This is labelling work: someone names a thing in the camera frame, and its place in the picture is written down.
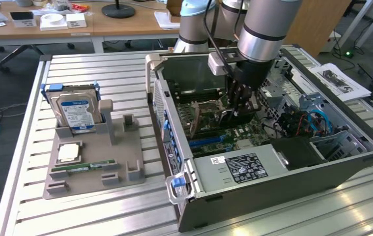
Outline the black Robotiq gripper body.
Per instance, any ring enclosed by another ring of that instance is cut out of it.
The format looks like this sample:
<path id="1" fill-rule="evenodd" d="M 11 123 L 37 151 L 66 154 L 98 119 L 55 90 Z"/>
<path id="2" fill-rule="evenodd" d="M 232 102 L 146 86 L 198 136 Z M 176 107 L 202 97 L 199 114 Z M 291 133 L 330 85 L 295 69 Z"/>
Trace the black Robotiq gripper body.
<path id="1" fill-rule="evenodd" d="M 243 60 L 236 62 L 234 77 L 227 79 L 227 88 L 234 87 L 235 80 L 239 85 L 246 85 L 252 90 L 258 90 L 267 79 L 272 65 L 274 60 L 266 62 Z"/>

